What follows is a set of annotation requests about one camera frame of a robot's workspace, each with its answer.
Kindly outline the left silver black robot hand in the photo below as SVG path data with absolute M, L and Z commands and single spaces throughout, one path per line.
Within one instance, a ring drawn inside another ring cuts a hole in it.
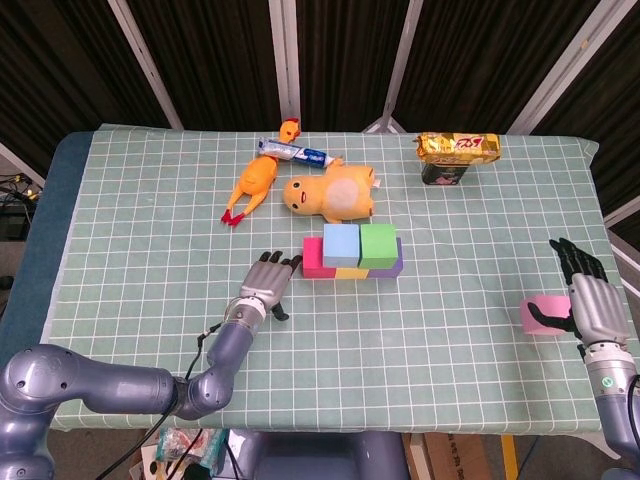
M 293 273 L 303 260 L 301 255 L 282 258 L 282 251 L 265 251 L 252 265 L 241 287 L 241 297 L 256 297 L 279 321 L 286 321 L 281 299 Z

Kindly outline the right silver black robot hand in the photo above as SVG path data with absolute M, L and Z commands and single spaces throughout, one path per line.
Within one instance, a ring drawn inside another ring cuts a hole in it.
M 551 316 L 528 302 L 533 319 L 573 333 L 584 347 L 605 342 L 625 345 L 630 338 L 628 320 L 621 296 L 609 283 L 601 261 L 565 238 L 550 239 L 549 245 L 560 261 L 570 308 L 564 317 Z

